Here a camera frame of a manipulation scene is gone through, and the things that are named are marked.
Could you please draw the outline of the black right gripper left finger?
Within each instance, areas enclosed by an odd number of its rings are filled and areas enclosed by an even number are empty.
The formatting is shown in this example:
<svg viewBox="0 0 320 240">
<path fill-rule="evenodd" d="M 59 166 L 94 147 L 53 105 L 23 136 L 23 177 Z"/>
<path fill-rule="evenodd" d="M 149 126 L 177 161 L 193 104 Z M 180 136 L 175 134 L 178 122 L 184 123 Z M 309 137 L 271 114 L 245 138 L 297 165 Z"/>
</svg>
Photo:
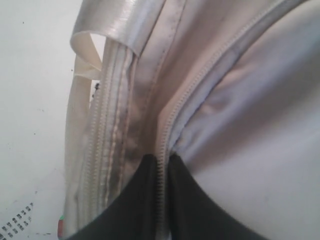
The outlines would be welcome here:
<svg viewBox="0 0 320 240">
<path fill-rule="evenodd" d="M 73 240 L 154 240 L 157 159 L 144 155 L 132 179 L 112 204 L 72 236 Z"/>
</svg>

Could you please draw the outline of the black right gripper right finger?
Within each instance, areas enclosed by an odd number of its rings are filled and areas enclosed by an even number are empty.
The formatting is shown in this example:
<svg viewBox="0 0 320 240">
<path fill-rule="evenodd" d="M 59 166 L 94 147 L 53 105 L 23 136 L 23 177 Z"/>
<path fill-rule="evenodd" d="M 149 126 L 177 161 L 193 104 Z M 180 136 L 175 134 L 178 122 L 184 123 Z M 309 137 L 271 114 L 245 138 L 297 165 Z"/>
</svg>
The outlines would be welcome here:
<svg viewBox="0 0 320 240">
<path fill-rule="evenodd" d="M 168 162 L 169 226 L 173 240 L 251 240 L 253 232 L 204 193 L 178 155 Z"/>
</svg>

